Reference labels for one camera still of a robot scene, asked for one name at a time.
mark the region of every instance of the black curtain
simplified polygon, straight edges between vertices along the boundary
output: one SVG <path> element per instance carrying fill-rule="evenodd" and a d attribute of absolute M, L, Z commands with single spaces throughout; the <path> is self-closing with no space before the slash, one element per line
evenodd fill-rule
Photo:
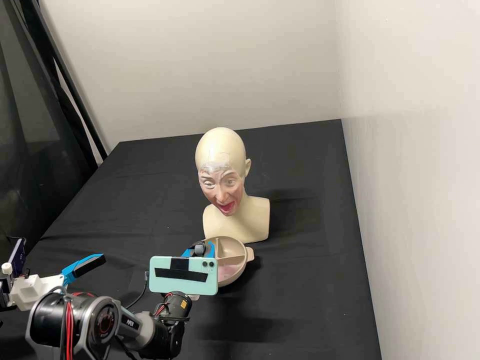
<path fill-rule="evenodd" d="M 27 252 L 97 168 L 28 2 L 0 1 L 0 262 Z"/>

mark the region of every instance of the mannequin ear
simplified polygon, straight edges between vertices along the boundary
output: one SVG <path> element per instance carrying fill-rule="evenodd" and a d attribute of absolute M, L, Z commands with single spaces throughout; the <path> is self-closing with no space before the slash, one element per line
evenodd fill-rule
<path fill-rule="evenodd" d="M 250 159 L 245 160 L 245 177 L 249 175 L 251 166 L 252 166 L 252 160 Z"/>

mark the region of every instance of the mannequin nose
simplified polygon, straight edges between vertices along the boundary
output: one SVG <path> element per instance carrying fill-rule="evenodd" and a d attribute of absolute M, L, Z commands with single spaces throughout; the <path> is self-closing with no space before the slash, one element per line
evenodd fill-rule
<path fill-rule="evenodd" d="M 225 191 L 218 190 L 218 192 L 216 194 L 216 200 L 219 203 L 224 203 L 225 200 L 227 200 L 227 193 Z"/>

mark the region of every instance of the mannequin bust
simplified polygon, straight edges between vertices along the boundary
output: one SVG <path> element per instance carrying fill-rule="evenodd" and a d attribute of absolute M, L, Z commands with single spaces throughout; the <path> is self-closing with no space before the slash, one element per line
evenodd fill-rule
<path fill-rule="evenodd" d="M 195 163 L 200 187 L 211 202 L 203 211 L 205 238 L 225 236 L 244 244 L 267 239 L 270 201 L 245 192 L 252 161 L 240 136 L 226 127 L 207 131 L 196 147 Z"/>

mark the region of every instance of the mannequin face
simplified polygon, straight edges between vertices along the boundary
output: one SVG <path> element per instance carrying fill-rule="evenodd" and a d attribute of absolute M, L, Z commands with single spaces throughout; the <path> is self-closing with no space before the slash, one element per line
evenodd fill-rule
<path fill-rule="evenodd" d="M 214 171 L 201 169 L 198 180 L 206 198 L 223 215 L 232 216 L 238 210 L 244 192 L 244 178 L 231 167 Z"/>

